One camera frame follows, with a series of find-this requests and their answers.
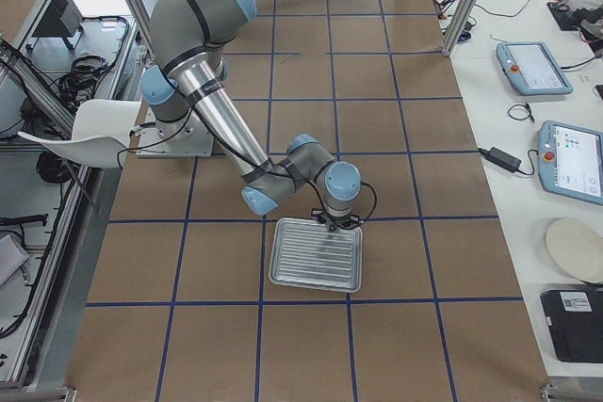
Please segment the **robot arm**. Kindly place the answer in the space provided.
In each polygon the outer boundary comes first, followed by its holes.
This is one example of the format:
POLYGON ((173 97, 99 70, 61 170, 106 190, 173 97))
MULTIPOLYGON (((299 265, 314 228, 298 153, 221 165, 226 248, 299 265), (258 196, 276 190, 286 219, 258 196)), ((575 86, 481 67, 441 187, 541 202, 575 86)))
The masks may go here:
POLYGON ((351 210, 363 185, 358 168, 336 160, 307 134, 272 162, 218 77, 223 47, 255 15, 255 0, 158 0, 150 19, 158 67, 238 169, 241 196, 252 211, 264 216, 310 185, 320 202, 313 213, 318 222, 357 228, 363 222, 351 210))

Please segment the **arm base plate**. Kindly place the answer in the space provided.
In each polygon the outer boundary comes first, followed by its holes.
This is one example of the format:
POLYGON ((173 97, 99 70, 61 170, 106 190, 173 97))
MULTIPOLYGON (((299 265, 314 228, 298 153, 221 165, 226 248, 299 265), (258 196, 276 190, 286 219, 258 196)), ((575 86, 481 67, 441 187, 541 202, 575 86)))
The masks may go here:
POLYGON ((210 157, 214 138, 199 118, 190 111, 174 123, 157 121, 151 110, 145 116, 153 125, 142 128, 136 154, 138 158, 210 157))

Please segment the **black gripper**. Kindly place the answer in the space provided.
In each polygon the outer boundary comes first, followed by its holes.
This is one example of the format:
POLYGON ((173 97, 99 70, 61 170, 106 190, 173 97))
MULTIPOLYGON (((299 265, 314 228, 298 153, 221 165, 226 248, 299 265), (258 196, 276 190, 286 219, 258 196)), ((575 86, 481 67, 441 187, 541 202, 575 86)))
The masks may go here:
POLYGON ((325 225, 331 233, 335 231, 352 231, 363 225, 363 220, 354 214, 336 217, 324 208, 313 208, 311 218, 318 224, 325 225))

